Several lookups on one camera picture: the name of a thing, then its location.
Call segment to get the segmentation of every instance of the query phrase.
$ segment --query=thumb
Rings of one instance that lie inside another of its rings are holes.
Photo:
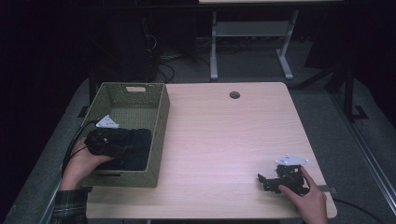
[[[297,195],[296,193],[294,193],[291,189],[289,189],[288,187],[284,186],[284,185],[279,185],[279,190],[286,194],[286,196],[294,203],[296,204],[298,200],[301,199],[301,197],[299,195]]]

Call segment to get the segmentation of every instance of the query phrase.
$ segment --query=white tag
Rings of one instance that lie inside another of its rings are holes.
[[[288,153],[286,154],[286,157],[275,160],[275,163],[279,165],[303,165],[309,164],[309,160],[299,158]]]
[[[107,115],[103,119],[101,119],[99,122],[96,123],[96,127],[117,129],[117,128],[119,128],[119,124],[114,122],[114,120],[111,119],[109,115]]]

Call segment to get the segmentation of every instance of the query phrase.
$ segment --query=right hand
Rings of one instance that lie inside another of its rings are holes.
[[[304,196],[297,195],[286,186],[280,185],[279,189],[296,205],[298,212],[306,224],[328,224],[326,195],[318,188],[315,181],[304,167],[301,172],[310,186]]]

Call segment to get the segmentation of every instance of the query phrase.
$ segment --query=wooden table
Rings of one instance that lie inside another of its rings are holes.
[[[171,107],[158,187],[94,187],[89,218],[298,217],[285,195],[264,191],[257,179],[277,178],[275,159],[286,153],[309,159],[306,170],[326,185],[283,83],[166,87]],[[335,217],[327,199],[328,217]]]

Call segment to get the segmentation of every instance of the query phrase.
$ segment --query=left hand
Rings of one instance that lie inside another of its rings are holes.
[[[90,175],[98,165],[105,161],[111,161],[114,159],[108,156],[92,155],[84,144],[84,141],[85,137],[79,140],[74,146],[71,155],[75,152],[78,153],[76,153],[70,159],[69,163],[67,163],[59,190],[79,189],[82,180]]]

